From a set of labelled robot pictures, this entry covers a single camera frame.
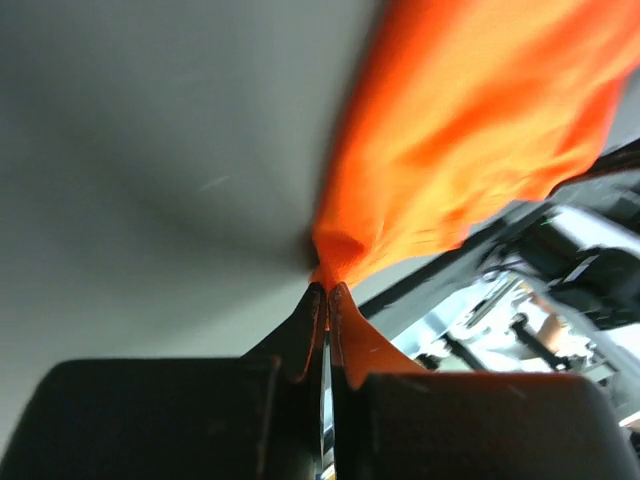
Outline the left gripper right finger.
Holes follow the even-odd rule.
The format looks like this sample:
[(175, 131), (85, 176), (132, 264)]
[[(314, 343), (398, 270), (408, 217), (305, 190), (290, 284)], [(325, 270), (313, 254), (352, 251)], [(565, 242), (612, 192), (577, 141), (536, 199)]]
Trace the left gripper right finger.
[(334, 458), (338, 479), (374, 479), (381, 379), (426, 370), (398, 350), (360, 312), (348, 286), (328, 294)]

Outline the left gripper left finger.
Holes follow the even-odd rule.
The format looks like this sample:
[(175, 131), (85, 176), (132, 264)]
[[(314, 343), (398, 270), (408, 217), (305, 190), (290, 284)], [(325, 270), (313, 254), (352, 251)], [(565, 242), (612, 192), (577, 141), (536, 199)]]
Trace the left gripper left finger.
[(315, 479), (324, 443), (324, 349), (326, 292), (312, 283), (291, 315), (245, 354), (277, 363), (266, 479)]

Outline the orange t shirt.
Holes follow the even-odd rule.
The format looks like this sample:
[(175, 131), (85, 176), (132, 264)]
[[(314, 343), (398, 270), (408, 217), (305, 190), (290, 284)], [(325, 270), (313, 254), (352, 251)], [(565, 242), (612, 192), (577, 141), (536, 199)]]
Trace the orange t shirt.
[(355, 286), (458, 247), (601, 154), (639, 64), (635, 1), (391, 1), (313, 224), (313, 279)]

